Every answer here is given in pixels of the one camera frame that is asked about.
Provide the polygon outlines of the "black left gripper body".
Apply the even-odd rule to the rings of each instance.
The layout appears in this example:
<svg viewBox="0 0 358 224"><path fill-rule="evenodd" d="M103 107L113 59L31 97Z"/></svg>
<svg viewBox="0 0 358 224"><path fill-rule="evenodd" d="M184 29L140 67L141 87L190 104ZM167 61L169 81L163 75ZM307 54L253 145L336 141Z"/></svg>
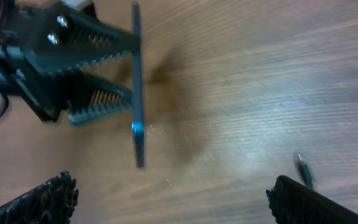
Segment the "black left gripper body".
<svg viewBox="0 0 358 224"><path fill-rule="evenodd" d="M68 91L78 68L44 73L44 24L48 11L74 11L60 2L46 8L19 9L13 1L0 1L0 118L10 95L21 96L42 121L55 122L68 110Z"/></svg>

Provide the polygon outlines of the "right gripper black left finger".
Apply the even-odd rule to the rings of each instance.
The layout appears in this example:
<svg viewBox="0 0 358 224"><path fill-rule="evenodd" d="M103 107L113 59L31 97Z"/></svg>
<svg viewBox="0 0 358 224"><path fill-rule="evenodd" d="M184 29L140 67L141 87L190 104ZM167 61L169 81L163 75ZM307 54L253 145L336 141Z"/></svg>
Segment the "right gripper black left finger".
<svg viewBox="0 0 358 224"><path fill-rule="evenodd" d="M78 197L76 179L65 170L0 206L0 224L69 224Z"/></svg>

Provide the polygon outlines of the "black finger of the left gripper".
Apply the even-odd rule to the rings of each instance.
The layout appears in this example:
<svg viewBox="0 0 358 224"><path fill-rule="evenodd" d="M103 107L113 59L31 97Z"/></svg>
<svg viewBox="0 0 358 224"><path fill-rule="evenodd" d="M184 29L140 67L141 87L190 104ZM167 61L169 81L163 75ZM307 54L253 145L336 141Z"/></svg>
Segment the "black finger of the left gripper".
<svg viewBox="0 0 358 224"><path fill-rule="evenodd" d="M48 75L140 47L138 36L76 11L46 12L44 29L44 73Z"/></svg>
<svg viewBox="0 0 358 224"><path fill-rule="evenodd" d="M80 126L132 107L132 91L103 77L83 74L68 91L68 120Z"/></svg>

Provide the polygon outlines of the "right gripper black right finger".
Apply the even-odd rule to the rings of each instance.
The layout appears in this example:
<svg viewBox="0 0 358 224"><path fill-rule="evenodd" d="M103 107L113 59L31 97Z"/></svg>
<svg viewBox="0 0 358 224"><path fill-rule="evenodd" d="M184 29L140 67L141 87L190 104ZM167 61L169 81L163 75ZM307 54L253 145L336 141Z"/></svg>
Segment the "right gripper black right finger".
<svg viewBox="0 0 358 224"><path fill-rule="evenodd" d="M278 224L358 224L358 213L285 175L277 177L266 195Z"/></svg>

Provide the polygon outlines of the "Samsung Galaxy smartphone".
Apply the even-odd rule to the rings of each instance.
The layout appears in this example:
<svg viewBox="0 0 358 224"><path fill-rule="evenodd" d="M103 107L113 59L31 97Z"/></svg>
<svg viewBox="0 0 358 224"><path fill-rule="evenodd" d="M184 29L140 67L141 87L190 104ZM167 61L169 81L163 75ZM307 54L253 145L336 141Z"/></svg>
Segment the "Samsung Galaxy smartphone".
<svg viewBox="0 0 358 224"><path fill-rule="evenodd" d="M138 168L145 167L145 128L144 128L144 97L142 80L142 25L140 6L132 3L132 28L134 35L140 39L139 46L133 51L132 68L132 137L134 141L135 159Z"/></svg>

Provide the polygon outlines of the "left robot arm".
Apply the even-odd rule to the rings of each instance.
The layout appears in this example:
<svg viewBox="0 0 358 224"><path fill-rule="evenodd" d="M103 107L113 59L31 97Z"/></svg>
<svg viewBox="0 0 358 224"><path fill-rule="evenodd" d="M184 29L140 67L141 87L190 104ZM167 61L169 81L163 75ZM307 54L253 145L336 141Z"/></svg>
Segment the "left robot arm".
<svg viewBox="0 0 358 224"><path fill-rule="evenodd" d="M21 97L44 122L68 111L79 126L125 110L141 114L141 23L132 5L133 30L101 22L89 7L78 11L62 1L19 7L0 1L0 118L9 97ZM123 55L133 56L134 85L124 87L89 72Z"/></svg>

